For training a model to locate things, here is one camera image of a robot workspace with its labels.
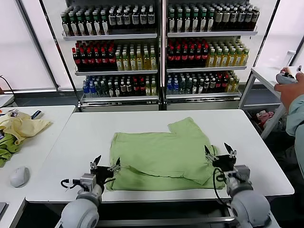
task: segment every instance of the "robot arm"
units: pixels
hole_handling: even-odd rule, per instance
[[[220,168],[224,176],[227,194],[232,198],[230,206],[227,207],[231,208],[242,228],[279,228],[270,211],[268,200],[253,190],[249,181],[250,169],[245,165],[235,166],[237,152],[226,143],[225,147],[229,155],[213,156],[206,146],[205,153],[206,159],[214,167]]]

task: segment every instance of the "yellow cloth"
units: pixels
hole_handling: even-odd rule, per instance
[[[18,112],[16,117],[11,117],[10,113],[0,116],[0,130],[14,135],[17,138],[16,145],[19,145],[26,137],[35,136],[49,124],[51,122],[47,120],[32,120],[30,115],[22,112]]]

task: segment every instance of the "white table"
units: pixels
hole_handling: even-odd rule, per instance
[[[168,132],[167,124],[192,117],[211,143],[227,153],[224,142],[237,150],[237,164],[251,169],[250,180],[265,196],[291,195],[294,189],[242,110],[74,113],[36,176],[26,200],[68,203],[78,186],[66,191],[60,181],[79,179],[90,172],[89,162],[102,154],[99,165],[109,165],[115,132]],[[228,198],[226,190],[219,190]],[[216,199],[213,189],[180,191],[105,191],[103,201],[172,201]]]
[[[289,67],[292,75],[295,76],[297,73],[297,67],[290,66]],[[253,67],[251,68],[251,74],[249,76],[246,88],[243,92],[241,100],[238,104],[238,108],[242,109],[245,105],[246,99],[248,98],[248,94],[255,82],[258,79],[267,89],[269,89],[277,98],[281,98],[281,93],[275,91],[274,87],[277,84],[276,75],[280,73],[281,68],[278,67]],[[270,123],[267,124],[266,128],[261,133],[261,138],[265,139],[275,127],[279,119],[285,113],[285,107],[283,104],[280,104],[278,109],[276,110],[274,116],[271,118]]]
[[[14,100],[13,94],[1,94],[0,95],[0,107],[4,107],[4,106],[16,107],[17,106],[16,102],[11,103],[13,100]]]
[[[1,110],[6,113],[11,109],[2,108]],[[30,190],[30,186],[39,169],[76,107],[67,105],[17,107],[17,109],[29,115],[41,110],[44,113],[41,119],[50,120],[52,124],[36,136],[27,138],[21,145],[21,150],[0,168],[0,202],[8,204],[7,210],[0,219],[1,228],[13,228],[16,226],[25,206],[26,193]],[[14,188],[10,185],[9,176],[16,168],[23,165],[29,168],[31,177],[24,187]]]

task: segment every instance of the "plastic bottle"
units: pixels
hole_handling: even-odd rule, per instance
[[[178,82],[178,80],[174,81],[174,87],[173,87],[172,94],[175,94],[175,95],[179,94],[179,82]]]

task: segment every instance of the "white wall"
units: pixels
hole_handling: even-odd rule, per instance
[[[0,74],[16,90],[53,89],[15,2],[0,2]],[[0,86],[9,90],[0,80]]]

